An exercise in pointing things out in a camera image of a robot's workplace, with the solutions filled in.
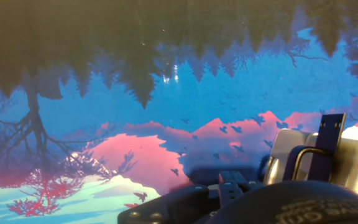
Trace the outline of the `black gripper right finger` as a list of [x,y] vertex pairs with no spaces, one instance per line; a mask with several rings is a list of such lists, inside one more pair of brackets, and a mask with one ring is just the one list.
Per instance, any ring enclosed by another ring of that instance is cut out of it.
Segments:
[[222,171],[219,173],[219,202],[225,207],[244,193],[263,187],[263,183],[255,180],[245,180],[237,171]]

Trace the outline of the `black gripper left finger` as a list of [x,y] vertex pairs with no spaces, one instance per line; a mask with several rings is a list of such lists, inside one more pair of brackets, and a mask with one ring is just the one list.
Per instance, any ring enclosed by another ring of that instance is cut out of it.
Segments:
[[209,189],[192,185],[121,212],[118,224],[193,224],[209,213]]

